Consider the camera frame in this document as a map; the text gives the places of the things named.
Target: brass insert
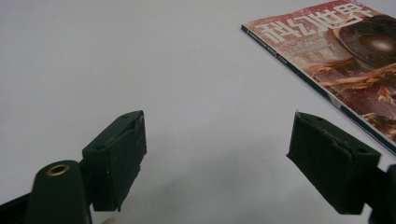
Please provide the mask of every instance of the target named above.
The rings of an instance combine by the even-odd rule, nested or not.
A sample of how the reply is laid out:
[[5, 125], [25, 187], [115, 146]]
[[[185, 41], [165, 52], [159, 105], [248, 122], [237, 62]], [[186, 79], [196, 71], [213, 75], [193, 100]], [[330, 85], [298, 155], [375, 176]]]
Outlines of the brass insert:
[[69, 169], [70, 169], [70, 165], [59, 164], [59, 165], [52, 166], [51, 168], [49, 168], [47, 171], [47, 175], [49, 175], [49, 176], [62, 175], [64, 173], [66, 173]]

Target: magazine cover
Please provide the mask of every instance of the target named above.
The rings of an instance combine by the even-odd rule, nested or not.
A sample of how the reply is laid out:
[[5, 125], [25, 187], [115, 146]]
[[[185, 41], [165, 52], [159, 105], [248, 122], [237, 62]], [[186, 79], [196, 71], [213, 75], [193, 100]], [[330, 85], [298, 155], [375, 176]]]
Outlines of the magazine cover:
[[353, 0], [242, 30], [396, 154], [396, 20]]

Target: clamp jaw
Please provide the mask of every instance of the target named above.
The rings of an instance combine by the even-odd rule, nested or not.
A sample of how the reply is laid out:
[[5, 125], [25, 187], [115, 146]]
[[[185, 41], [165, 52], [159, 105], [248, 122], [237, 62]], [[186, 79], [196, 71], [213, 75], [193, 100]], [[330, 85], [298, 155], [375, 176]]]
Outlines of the clamp jaw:
[[91, 224], [95, 211], [120, 211], [147, 153], [143, 111], [119, 116], [84, 149], [35, 176], [32, 192], [0, 206], [2, 223]]
[[384, 172], [381, 154], [329, 121], [297, 112], [287, 155], [339, 213], [359, 215], [365, 203], [371, 224], [396, 224], [396, 165]]

